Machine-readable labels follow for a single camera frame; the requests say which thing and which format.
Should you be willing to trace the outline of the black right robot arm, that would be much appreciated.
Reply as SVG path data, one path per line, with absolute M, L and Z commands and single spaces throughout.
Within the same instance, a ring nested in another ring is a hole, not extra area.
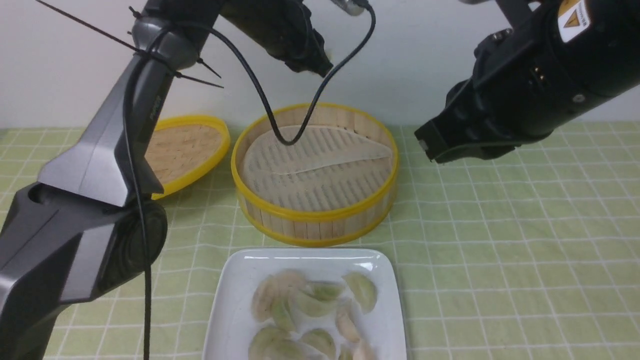
M 414 136 L 439 164 L 493 160 L 637 87 L 637 0 L 499 0 L 509 27 L 477 44 L 469 79 Z

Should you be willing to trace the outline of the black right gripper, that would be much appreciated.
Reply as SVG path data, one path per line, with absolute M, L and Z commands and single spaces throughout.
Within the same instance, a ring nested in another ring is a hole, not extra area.
M 414 132 L 430 161 L 494 160 L 546 139 L 554 130 L 546 73 L 537 60 L 542 41 L 507 28 L 475 48 L 471 76 L 446 94 L 444 110 Z

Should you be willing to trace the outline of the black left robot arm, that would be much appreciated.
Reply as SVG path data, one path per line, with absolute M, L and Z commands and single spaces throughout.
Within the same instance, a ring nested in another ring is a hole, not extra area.
M 164 246 L 145 155 L 179 71 L 222 17 L 296 73 L 332 63 L 301 0 L 149 0 L 134 55 L 77 143 L 13 196 L 1 230 L 1 358 L 44 358 L 57 317 L 139 276 Z

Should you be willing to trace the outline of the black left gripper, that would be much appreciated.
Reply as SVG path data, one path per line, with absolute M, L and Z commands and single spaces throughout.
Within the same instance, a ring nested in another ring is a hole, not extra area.
M 312 12 L 301 0 L 267 0 L 262 47 L 295 73 L 324 78 L 333 68 L 322 35 L 314 29 Z

